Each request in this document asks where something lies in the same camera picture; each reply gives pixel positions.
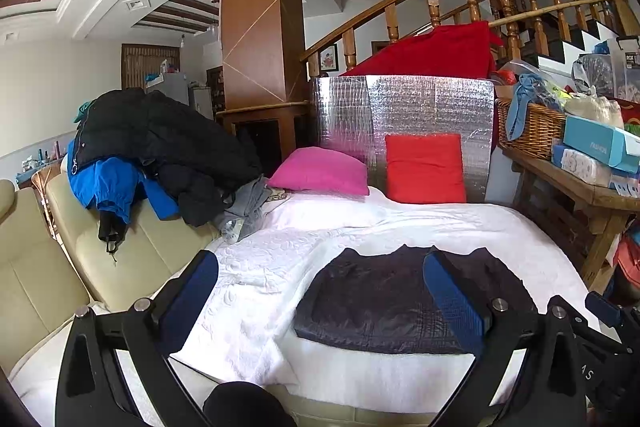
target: recessed ceiling light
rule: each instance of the recessed ceiling light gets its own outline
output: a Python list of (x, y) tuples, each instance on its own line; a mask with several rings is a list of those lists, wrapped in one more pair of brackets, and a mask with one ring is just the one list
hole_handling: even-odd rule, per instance
[(149, 0), (126, 0), (124, 4), (127, 5), (129, 11), (140, 10), (141, 8), (150, 8), (151, 4)]

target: wicker basket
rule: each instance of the wicker basket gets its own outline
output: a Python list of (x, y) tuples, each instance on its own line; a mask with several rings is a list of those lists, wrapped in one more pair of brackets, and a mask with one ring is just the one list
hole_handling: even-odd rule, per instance
[(507, 140), (506, 122), (511, 100), (500, 98), (495, 103), (500, 122), (500, 147), (503, 149), (517, 149), (535, 158), (551, 159), (553, 139), (564, 137), (564, 114), (546, 108), (544, 105), (530, 103), (527, 108), (522, 136), (517, 140)]

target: reflective foil sheet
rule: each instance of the reflective foil sheet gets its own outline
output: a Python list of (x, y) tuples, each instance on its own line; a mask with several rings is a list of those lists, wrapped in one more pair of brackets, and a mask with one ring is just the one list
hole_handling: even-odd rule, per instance
[(386, 189), (387, 134), (462, 137), (466, 197), (484, 201), (494, 119), (487, 80), (436, 76), (334, 76), (314, 81), (320, 146), (361, 160), (369, 184)]

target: metal bolt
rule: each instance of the metal bolt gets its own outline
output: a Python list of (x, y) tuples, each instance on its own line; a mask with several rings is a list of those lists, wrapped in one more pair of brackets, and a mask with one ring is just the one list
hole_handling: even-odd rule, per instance
[(497, 312), (505, 312), (509, 309), (509, 303), (506, 300), (500, 298), (494, 299), (491, 302), (491, 306), (493, 306), (494, 310), (496, 310)]
[(556, 319), (564, 319), (566, 317), (566, 311), (560, 306), (551, 306), (551, 312)]
[(137, 312), (145, 312), (149, 309), (149, 306), (151, 306), (151, 301), (146, 297), (138, 299), (133, 303), (133, 309)]
[(89, 312), (89, 306), (87, 306), (86, 304), (80, 306), (77, 310), (76, 310), (76, 317), (78, 317), (79, 319), (81, 319), (82, 317), (84, 317), (87, 313)]

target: blue box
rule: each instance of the blue box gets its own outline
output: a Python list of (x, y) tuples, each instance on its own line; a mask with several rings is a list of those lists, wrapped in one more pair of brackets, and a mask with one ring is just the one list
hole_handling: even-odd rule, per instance
[(640, 138), (617, 127), (567, 115), (564, 143), (625, 172), (638, 172)]

